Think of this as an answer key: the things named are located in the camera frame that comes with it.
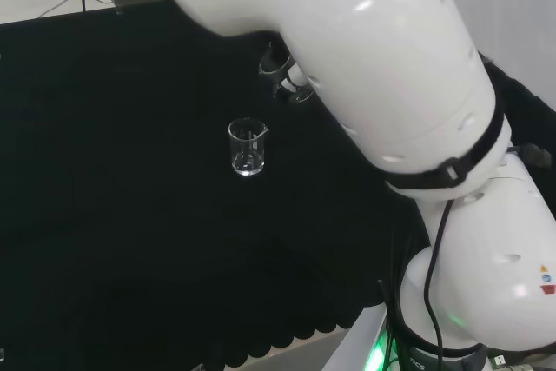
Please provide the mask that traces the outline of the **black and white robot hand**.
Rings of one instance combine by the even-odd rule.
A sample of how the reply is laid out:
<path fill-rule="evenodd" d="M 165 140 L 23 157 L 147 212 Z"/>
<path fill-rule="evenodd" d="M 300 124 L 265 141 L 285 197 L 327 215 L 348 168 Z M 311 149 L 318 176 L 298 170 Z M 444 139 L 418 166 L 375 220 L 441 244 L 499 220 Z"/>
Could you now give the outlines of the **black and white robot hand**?
<path fill-rule="evenodd" d="M 259 63 L 258 72 L 263 79 L 271 83 L 273 98 L 281 103 L 300 104 L 314 94 L 314 88 L 308 78 L 279 36 L 270 39 Z"/>

